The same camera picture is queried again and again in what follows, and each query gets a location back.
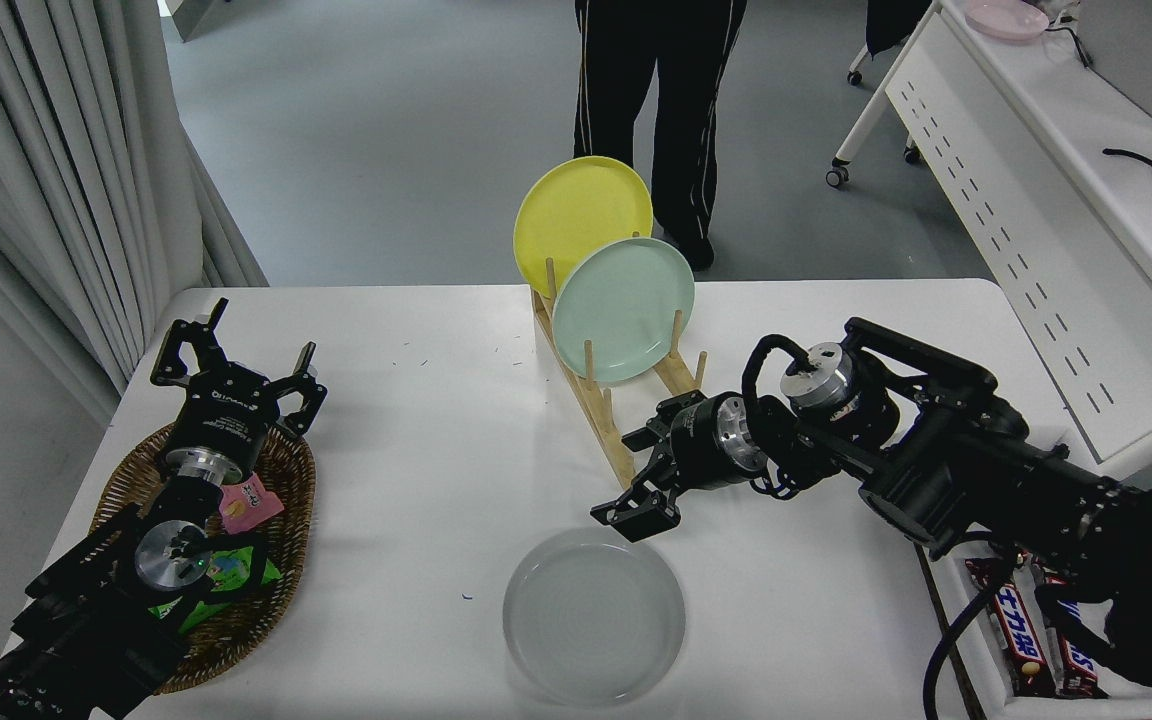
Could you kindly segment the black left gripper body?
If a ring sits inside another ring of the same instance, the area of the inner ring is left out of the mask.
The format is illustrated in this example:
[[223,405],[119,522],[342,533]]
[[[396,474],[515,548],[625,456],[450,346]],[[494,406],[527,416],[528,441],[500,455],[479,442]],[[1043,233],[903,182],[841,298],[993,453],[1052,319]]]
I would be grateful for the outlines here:
[[185,402],[161,448],[161,465],[179,468],[184,452],[205,450],[251,471],[279,418],[270,379],[247,367],[197,372],[184,382]]

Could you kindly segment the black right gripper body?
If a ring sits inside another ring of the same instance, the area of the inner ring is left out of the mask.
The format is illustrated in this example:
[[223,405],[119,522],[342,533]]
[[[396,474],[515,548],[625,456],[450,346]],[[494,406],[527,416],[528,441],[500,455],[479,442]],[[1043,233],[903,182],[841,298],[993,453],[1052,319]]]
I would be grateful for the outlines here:
[[669,420],[668,445],[680,493],[738,483],[738,467],[723,450],[719,433],[719,410],[732,397],[738,395],[722,393],[707,397],[704,393],[684,393],[669,397],[675,415]]

